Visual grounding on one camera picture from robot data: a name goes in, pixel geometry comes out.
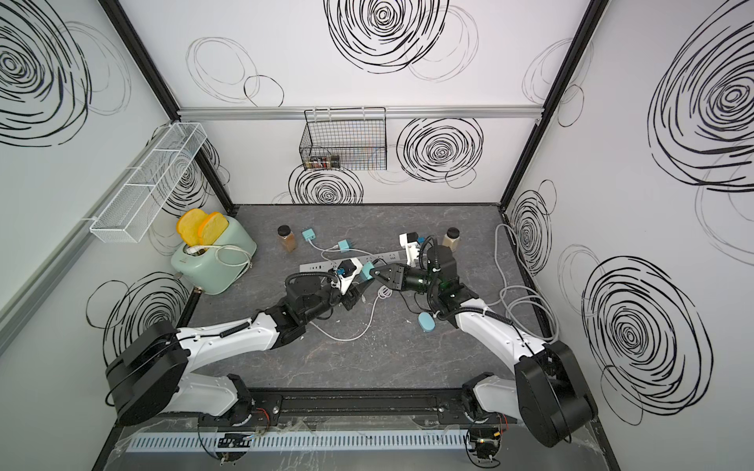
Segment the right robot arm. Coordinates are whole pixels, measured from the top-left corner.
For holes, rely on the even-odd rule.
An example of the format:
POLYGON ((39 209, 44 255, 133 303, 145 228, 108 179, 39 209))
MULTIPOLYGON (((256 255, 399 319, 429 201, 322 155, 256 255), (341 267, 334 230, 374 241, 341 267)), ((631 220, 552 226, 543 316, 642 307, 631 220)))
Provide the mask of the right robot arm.
POLYGON ((480 375, 469 382, 469 415, 501 414, 522 422, 546 447, 567 441, 598 417, 598 406, 573 351, 562 341, 524 333, 461 282, 445 245, 419 252, 416 266, 390 263, 371 277, 390 290, 426 296, 429 311, 482 343, 514 373, 514 380, 480 375))

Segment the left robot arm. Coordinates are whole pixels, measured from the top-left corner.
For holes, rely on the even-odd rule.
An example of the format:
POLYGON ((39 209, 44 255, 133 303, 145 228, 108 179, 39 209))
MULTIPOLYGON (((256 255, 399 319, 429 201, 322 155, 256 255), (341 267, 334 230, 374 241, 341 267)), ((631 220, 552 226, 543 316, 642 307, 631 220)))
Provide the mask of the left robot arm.
POLYGON ((337 271, 288 276, 276 304, 241 320, 197 328, 160 321, 147 328, 106 368, 107 400, 122 426, 163 413, 195 413, 236 425, 254 410, 254 398, 235 375, 210 377, 199 369, 255 351, 290 345, 312 321, 337 306, 352 309, 369 287, 337 271))

